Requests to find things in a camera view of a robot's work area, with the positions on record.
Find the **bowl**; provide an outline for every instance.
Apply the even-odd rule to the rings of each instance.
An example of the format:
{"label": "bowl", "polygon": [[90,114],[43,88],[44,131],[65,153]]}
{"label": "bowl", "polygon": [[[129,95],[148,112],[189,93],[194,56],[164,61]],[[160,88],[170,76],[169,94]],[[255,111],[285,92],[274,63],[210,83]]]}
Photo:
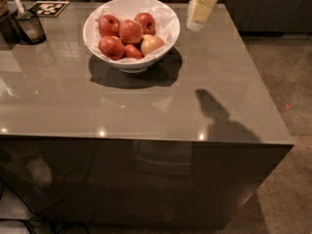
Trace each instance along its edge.
{"label": "bowl", "polygon": [[[98,49],[98,42],[101,39],[98,32],[98,20],[101,16],[110,14],[122,22],[133,20],[141,12],[147,12],[155,18],[156,35],[164,40],[165,45],[142,59],[121,58],[112,60],[106,57]],[[161,59],[174,46],[179,32],[180,24],[176,13],[168,5],[158,0],[111,0],[96,8],[89,15],[84,24],[83,38],[85,45],[98,58],[124,72],[138,73]]]}

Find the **brown floor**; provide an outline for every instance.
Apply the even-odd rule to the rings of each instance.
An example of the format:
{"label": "brown floor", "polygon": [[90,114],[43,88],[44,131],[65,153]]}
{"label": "brown floor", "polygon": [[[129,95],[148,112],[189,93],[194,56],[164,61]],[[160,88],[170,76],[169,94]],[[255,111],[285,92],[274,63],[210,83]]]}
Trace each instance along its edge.
{"label": "brown floor", "polygon": [[[294,148],[231,222],[215,234],[312,233],[312,40],[304,37],[244,38],[258,71],[294,141]],[[3,215],[26,215],[19,201],[5,194]],[[50,233],[48,227],[36,228]],[[19,223],[0,222],[1,234],[27,233]],[[83,227],[62,234],[87,233]],[[206,229],[156,230],[90,226],[90,233],[210,234]]]}

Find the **glossy gray countertop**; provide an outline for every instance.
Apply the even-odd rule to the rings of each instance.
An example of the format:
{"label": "glossy gray countertop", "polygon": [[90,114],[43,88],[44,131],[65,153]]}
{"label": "glossy gray countertop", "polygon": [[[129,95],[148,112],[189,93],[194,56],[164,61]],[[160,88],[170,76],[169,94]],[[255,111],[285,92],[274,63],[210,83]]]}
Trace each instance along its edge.
{"label": "glossy gray countertop", "polygon": [[139,75],[108,66],[82,30],[100,3],[70,3],[41,18],[47,41],[16,44],[0,35],[1,135],[107,137],[293,144],[223,5],[200,33],[188,31]]}

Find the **kitchen island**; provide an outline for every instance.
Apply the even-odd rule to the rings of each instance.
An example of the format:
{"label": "kitchen island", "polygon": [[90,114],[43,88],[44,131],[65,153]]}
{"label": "kitchen island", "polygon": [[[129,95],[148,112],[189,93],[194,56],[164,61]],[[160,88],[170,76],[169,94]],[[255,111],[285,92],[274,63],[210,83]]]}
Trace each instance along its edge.
{"label": "kitchen island", "polygon": [[40,18],[47,40],[0,35],[0,131],[36,141],[53,172],[39,188],[0,166],[55,221],[222,228],[292,149],[291,136],[223,5],[148,70],[92,55],[82,30],[100,3]]}

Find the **apple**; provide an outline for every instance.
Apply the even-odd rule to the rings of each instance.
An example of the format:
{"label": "apple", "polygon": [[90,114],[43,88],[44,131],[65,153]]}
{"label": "apple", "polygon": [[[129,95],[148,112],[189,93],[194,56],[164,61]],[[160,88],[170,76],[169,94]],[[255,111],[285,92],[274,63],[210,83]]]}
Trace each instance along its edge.
{"label": "apple", "polygon": [[135,20],[124,20],[119,28],[120,39],[125,44],[137,44],[143,36],[142,25]]}
{"label": "apple", "polygon": [[142,59],[144,58],[143,53],[136,48],[133,44],[127,44],[125,46],[125,56],[130,59]]}
{"label": "apple", "polygon": [[115,16],[104,15],[98,21],[98,31],[101,36],[119,36],[120,22]]}
{"label": "apple", "polygon": [[103,36],[98,42],[98,48],[112,60],[121,59],[125,54],[125,45],[116,36]]}
{"label": "apple", "polygon": [[156,34],[156,23],[155,19],[149,13],[139,13],[135,17],[135,21],[138,21],[143,27],[143,34]]}
{"label": "apple", "polygon": [[165,42],[158,36],[144,34],[143,41],[140,45],[140,50],[146,56],[147,54],[159,49],[164,46]]}

